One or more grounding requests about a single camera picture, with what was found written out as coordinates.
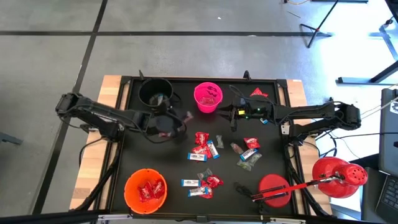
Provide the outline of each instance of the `candy in pink bucket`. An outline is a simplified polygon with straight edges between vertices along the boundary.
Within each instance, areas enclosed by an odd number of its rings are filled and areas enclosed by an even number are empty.
[[[204,82],[195,87],[193,97],[200,111],[211,113],[223,101],[223,92],[218,85]]]

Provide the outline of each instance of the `white cable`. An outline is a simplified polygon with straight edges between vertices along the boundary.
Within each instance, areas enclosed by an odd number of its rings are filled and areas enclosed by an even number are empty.
[[[372,114],[374,114],[374,113],[376,113],[376,112],[378,112],[378,111],[380,111],[380,110],[383,110],[385,107],[389,106],[389,105],[390,105],[392,102],[394,102],[395,100],[398,100],[398,97],[395,97],[395,98],[392,99],[390,102],[388,102],[388,103],[386,103],[385,105],[383,105],[382,107],[380,107],[377,111],[374,111],[374,112],[372,112],[371,114],[365,116],[364,118],[361,118],[361,120],[367,118],[368,116],[371,116]]]

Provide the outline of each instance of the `wooden frame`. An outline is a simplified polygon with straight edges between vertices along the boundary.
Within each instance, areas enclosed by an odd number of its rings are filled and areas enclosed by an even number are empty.
[[[99,91],[97,102],[115,107],[116,100],[118,98],[121,79],[122,79],[121,75],[105,75],[102,82],[101,90]],[[305,99],[303,83],[301,82],[301,80],[287,80],[287,86],[289,91],[290,105],[306,106],[307,100]],[[121,110],[123,110],[126,105],[128,85],[125,85],[123,88],[124,89],[122,91],[122,100],[119,107],[119,109]],[[282,87],[279,87],[279,95],[281,103],[284,104],[285,96]],[[310,120],[308,119],[295,120],[295,123],[298,124],[308,124],[309,122]],[[92,142],[98,138],[100,138],[98,132],[89,133],[87,142]],[[314,138],[308,137],[306,141],[315,144]],[[116,147],[117,147],[116,143],[113,143],[111,145],[112,150],[111,150],[111,156],[108,158],[109,159],[108,164],[110,164],[111,161],[113,160]],[[318,160],[318,151],[313,146],[307,144],[300,146],[299,149],[300,149],[301,162],[302,162],[305,181],[310,181],[312,180],[312,166]],[[84,199],[90,194],[90,192],[94,189],[95,185],[98,183],[101,175],[102,165],[105,158],[105,150],[106,150],[106,141],[99,141],[95,144],[88,146],[85,149],[79,173],[77,176],[75,189],[73,191],[72,201],[70,203],[70,209],[79,206],[84,201]],[[99,209],[105,208],[105,203],[109,190],[109,181],[110,178],[102,191]],[[314,199],[322,206],[322,208],[326,212],[331,213],[329,197],[321,193],[318,189],[314,187],[310,187],[309,191],[313,195]],[[304,214],[302,197],[299,190],[296,190],[296,196],[297,196],[298,212],[299,214]]]

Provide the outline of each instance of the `candy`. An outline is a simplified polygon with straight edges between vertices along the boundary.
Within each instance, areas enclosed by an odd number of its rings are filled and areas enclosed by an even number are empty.
[[[206,182],[209,183],[209,187],[212,189],[217,188],[219,185],[224,185],[224,182],[216,175],[211,175],[207,177]]]
[[[216,136],[216,138],[217,138],[217,147],[224,149],[224,143],[223,143],[223,140],[221,139],[222,137],[223,136]]]
[[[246,145],[248,146],[249,149],[260,147],[258,138],[244,138],[243,140],[244,142],[246,142]]]
[[[146,182],[144,187],[138,187],[138,191],[140,202],[146,202],[155,198],[154,191],[152,190],[152,186],[149,182]]]
[[[243,149],[239,145],[237,145],[233,142],[231,143],[231,147],[238,154],[242,154],[244,152]]]
[[[209,147],[211,155],[213,156],[213,158],[214,159],[219,158],[220,155],[218,154],[218,152],[216,150],[216,147],[214,146],[212,140],[207,141],[207,146]]]
[[[205,194],[208,194],[208,193],[209,193],[209,190],[208,190],[207,187],[198,187],[197,189],[189,190],[188,197],[205,195]]]
[[[240,155],[242,161],[248,159],[251,155],[257,152],[257,149],[248,149],[246,152]]]
[[[161,198],[165,193],[165,185],[162,179],[156,180],[155,185],[153,185],[152,190],[154,192],[155,198]]]
[[[207,159],[212,158],[210,149],[207,145],[204,146],[197,146],[192,149],[192,152],[195,154],[203,154],[206,155]]]
[[[204,96],[202,98],[200,98],[199,103],[203,104],[203,105],[214,105],[214,98],[211,96]]]
[[[198,145],[201,145],[201,146],[205,145],[206,142],[207,142],[207,139],[209,138],[209,134],[208,133],[203,133],[203,132],[197,132],[195,134],[195,136],[196,136],[195,144],[198,144]]]
[[[203,187],[207,187],[208,189],[208,194],[204,194],[204,195],[199,195],[200,197],[206,198],[206,199],[210,199],[213,197],[213,189],[211,187],[209,187],[209,185],[206,183],[206,181],[201,180],[200,181],[201,185]]]
[[[211,175],[213,175],[213,172],[209,168],[207,168],[204,172],[199,173],[198,177],[200,180],[206,180],[207,177]]]
[[[250,157],[250,159],[248,160],[248,164],[250,166],[254,167],[254,164],[257,162],[257,160],[260,159],[262,155],[260,153],[255,153],[252,157]]]
[[[181,180],[182,187],[201,187],[200,180]]]
[[[247,162],[243,162],[242,160],[239,160],[238,163],[236,163],[236,165],[242,167],[243,169],[245,169],[247,171],[251,171],[251,166]]]
[[[188,159],[206,162],[207,156],[202,154],[188,153]]]

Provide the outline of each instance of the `concrete floor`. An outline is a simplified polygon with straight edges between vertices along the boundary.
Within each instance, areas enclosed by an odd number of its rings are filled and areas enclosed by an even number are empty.
[[[294,6],[279,0],[108,2],[100,31],[298,32],[300,23],[317,26],[332,5],[307,2]],[[0,0],[0,30],[90,31],[100,5],[101,0]],[[139,69],[145,75],[186,77],[241,77],[249,70],[253,78],[303,80],[309,104],[333,96],[366,111],[379,104],[381,88],[337,86],[335,79],[372,77],[394,62],[382,38],[366,35],[377,32],[390,17],[383,0],[339,3],[322,29],[337,35],[317,38],[311,49],[305,47],[309,38],[302,37],[97,37],[81,93],[96,99],[103,75],[138,75]],[[55,105],[62,93],[72,89],[88,39],[0,36],[0,131],[24,140],[21,146],[0,144],[0,216],[29,211],[60,124]],[[366,124],[362,133],[377,132],[377,114]],[[78,150],[85,141],[83,131],[68,130],[44,212],[68,209],[78,172]],[[378,149],[377,137],[365,150],[355,141],[347,142],[358,156]],[[322,150],[329,149],[329,143],[319,144],[325,146]],[[355,158],[343,143],[339,143],[338,156]]]

